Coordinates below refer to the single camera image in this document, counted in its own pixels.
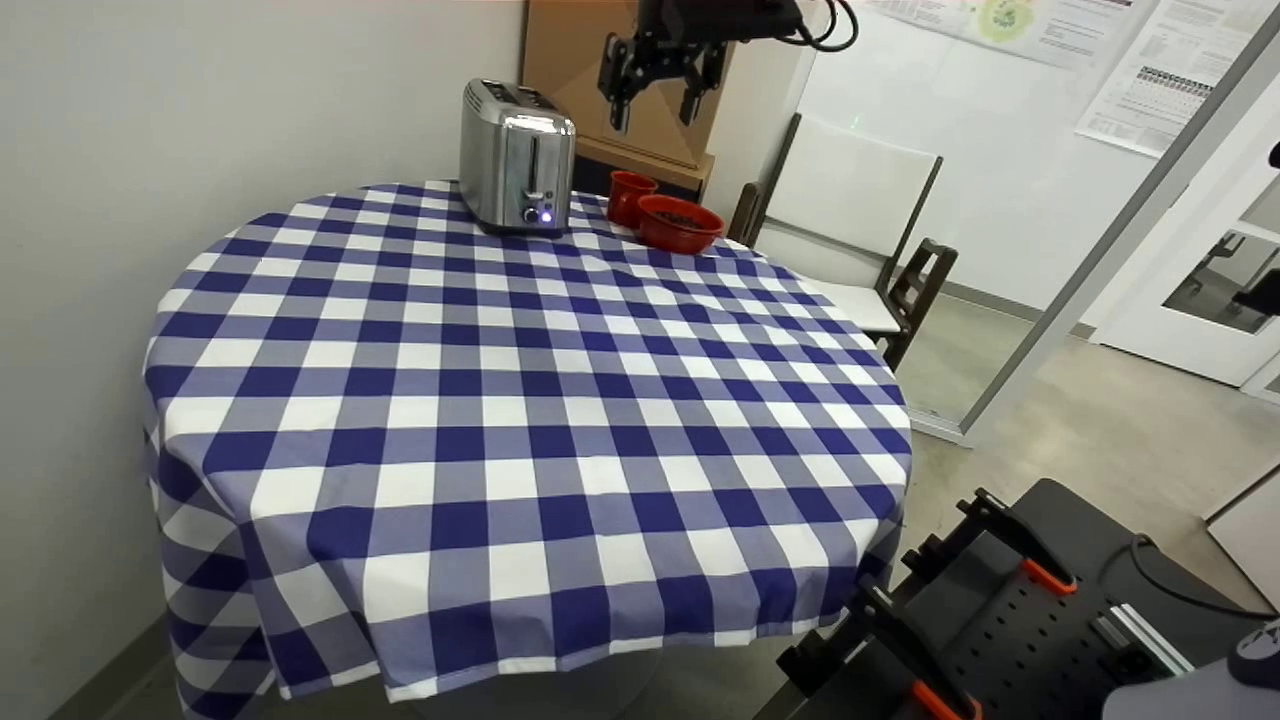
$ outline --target blue and white checkered tablecloth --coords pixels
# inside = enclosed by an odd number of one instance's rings
[[[911,456],[796,276],[595,198],[564,236],[489,236],[452,184],[261,215],[160,301],[143,385],[189,717],[802,633],[882,566]]]

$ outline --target silver toaster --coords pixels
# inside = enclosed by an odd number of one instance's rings
[[[464,96],[459,191],[489,228],[568,224],[574,127],[539,93],[472,82]]]

